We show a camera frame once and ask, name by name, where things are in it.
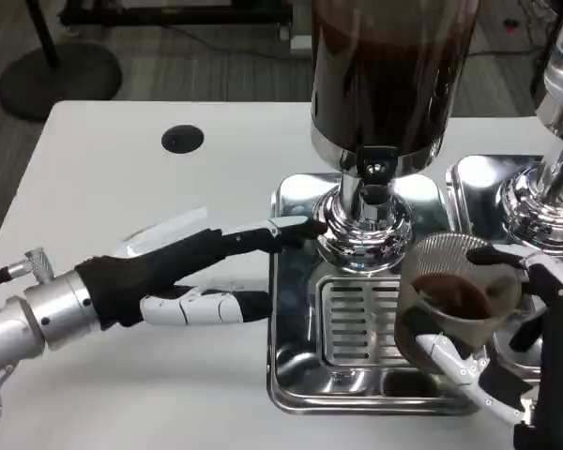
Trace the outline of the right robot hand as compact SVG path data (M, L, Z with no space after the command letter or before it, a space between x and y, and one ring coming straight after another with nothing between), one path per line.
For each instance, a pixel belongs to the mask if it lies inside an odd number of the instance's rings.
M528 290L545 304L510 340L516 352L528 349L537 339L542 341L536 402L523 403L529 383L490 359L475 358L461 339L443 331L424 309L408 309L403 315L406 327L462 392L512 427L514 448L563 449L563 262L515 244L474 248L466 258L476 265L505 263L524 270Z

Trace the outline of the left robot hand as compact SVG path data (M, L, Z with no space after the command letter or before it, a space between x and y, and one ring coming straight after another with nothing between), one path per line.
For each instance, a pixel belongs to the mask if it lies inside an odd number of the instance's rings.
M206 229L168 246L133 258L99 256L74 267L89 293L101 330L115 324L132 327L143 318L140 301L164 293L182 278L224 259L256 250L277 254L286 248L302 248L305 241L327 231L312 217L278 217L245 231L225 233Z

